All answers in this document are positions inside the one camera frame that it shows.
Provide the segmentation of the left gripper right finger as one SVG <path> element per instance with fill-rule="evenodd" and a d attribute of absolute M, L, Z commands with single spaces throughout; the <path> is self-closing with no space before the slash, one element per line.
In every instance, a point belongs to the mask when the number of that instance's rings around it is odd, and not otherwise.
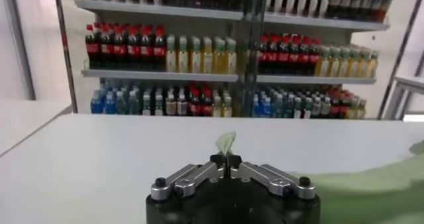
<path fill-rule="evenodd" d="M 255 165 L 242 161 L 238 155 L 228 155 L 228 173 L 232 179 L 242 182 L 253 180 L 275 196 L 294 194 L 299 199 L 314 199 L 315 185 L 309 177 L 296 177 L 269 164 Z"/>

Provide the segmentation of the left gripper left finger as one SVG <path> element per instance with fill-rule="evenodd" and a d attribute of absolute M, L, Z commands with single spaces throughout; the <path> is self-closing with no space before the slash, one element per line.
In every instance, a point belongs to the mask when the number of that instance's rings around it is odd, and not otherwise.
<path fill-rule="evenodd" d="M 172 194 L 182 198 L 192 196 L 204 181 L 224 177 L 226 161 L 223 153 L 214 154 L 205 164 L 188 164 L 168 177 L 159 177 L 151 185 L 150 197 L 155 201 L 165 201 Z"/>

